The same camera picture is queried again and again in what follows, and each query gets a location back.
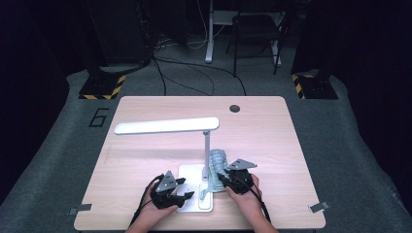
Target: white desk lamp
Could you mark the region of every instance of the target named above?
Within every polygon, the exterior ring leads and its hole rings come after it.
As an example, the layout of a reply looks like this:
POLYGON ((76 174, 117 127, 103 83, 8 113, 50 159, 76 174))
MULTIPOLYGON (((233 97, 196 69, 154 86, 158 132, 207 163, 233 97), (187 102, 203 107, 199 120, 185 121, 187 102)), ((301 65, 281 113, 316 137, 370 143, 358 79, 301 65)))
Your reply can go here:
POLYGON ((186 178, 186 181, 177 187, 177 194, 184 195, 188 191, 194 191, 194 194, 178 212, 192 213, 211 212, 213 209, 213 192, 208 192, 203 200, 200 199, 200 192, 208 187, 210 131, 218 128, 219 120, 216 117, 203 117, 120 123, 116 126, 115 133, 127 135, 203 131, 205 163, 181 165, 179 168, 179 177, 186 178))

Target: wooden table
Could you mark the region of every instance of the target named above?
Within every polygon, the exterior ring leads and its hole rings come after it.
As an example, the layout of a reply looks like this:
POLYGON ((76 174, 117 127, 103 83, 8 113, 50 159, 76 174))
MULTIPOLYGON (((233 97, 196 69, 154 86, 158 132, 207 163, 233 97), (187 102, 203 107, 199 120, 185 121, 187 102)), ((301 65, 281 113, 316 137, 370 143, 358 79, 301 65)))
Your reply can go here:
MULTIPOLYGON (((326 224, 292 119, 282 97, 123 97, 97 160, 78 212, 77 230, 124 230, 136 211, 146 185, 170 170, 178 177, 182 164, 204 163, 202 132, 118 136, 118 123, 192 117, 217 117, 211 149, 254 162, 263 201, 279 229, 316 229, 326 224), (240 112, 229 107, 237 105, 240 112)), ((225 192, 215 193, 210 213, 179 214, 164 219, 154 230, 251 229, 225 192)))

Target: chair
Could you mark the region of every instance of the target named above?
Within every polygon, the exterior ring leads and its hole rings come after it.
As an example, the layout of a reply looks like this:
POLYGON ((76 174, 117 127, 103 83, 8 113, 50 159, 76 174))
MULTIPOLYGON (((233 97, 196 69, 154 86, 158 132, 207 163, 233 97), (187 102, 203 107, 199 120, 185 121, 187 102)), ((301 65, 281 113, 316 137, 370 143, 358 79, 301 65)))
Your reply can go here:
POLYGON ((234 44, 234 65, 233 77, 236 77, 236 63, 238 58, 256 57, 255 55, 239 56, 239 44, 255 44, 263 43, 263 48, 260 52, 264 52, 268 46, 271 46, 277 41, 277 53, 275 69, 279 63, 279 55, 283 45, 283 41, 287 35, 287 30, 291 22, 292 9, 294 1, 291 0, 244 0, 240 5, 237 16, 232 19, 233 29, 230 41, 227 45, 226 53, 234 44), (277 25, 274 19, 268 13, 281 13, 284 17, 277 25))

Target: human hand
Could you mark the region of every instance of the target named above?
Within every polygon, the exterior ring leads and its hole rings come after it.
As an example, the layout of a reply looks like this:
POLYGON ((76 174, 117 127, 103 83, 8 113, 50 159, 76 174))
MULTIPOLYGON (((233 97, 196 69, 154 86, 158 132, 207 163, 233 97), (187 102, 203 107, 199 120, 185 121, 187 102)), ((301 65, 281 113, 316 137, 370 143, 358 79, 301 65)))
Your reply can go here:
POLYGON ((140 215, 136 220, 129 226, 126 233, 143 233, 148 232, 152 229, 158 222, 167 216, 172 215, 178 210, 178 206, 171 206, 166 209, 158 209, 152 201, 151 192, 154 188, 155 183, 153 183, 143 199, 143 208, 140 211, 140 215))
MULTIPOLYGON (((261 201, 261 190, 258 188, 258 177, 251 174, 252 180, 254 181, 254 186, 252 190, 260 198, 261 201)), ((258 198, 251 192, 248 191, 243 195, 235 193, 230 187, 226 187, 226 192, 234 202, 236 202, 237 207, 240 212, 246 218, 246 220, 252 225, 254 231, 257 233, 276 233, 278 232, 276 228, 266 219, 264 216, 261 204, 258 198)))
MULTIPOLYGON (((261 196, 261 191, 258 188, 258 177, 255 176, 254 174, 251 174, 252 180, 254 182, 254 186, 252 187, 252 190, 257 194, 261 196)), ((235 193, 230 187, 226 187, 226 192, 229 195, 231 199, 233 199, 234 202, 236 202, 236 205, 238 206, 240 212, 245 216, 247 220, 249 220, 250 215, 257 215, 261 213, 261 205, 258 199, 255 197, 255 195, 251 192, 248 191, 244 193, 243 195, 235 193)))

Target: chair leg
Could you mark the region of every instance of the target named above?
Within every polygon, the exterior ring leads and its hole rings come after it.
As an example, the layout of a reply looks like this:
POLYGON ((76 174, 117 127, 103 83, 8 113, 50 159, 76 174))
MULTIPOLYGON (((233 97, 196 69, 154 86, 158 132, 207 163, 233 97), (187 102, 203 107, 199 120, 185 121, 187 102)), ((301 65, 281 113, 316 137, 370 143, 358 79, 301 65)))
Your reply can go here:
POLYGON ((233 39, 233 32, 231 33, 229 44, 227 44, 226 53, 229 52, 230 45, 232 44, 232 39, 233 39))
POLYGON ((236 61, 237 61, 237 36, 234 36, 234 63, 233 63, 233 77, 236 77, 236 61))
POLYGON ((276 71, 278 70, 279 56, 281 54, 281 45, 279 43, 280 41, 278 41, 278 52, 276 52, 275 70, 273 72, 273 75, 276 75, 276 71))

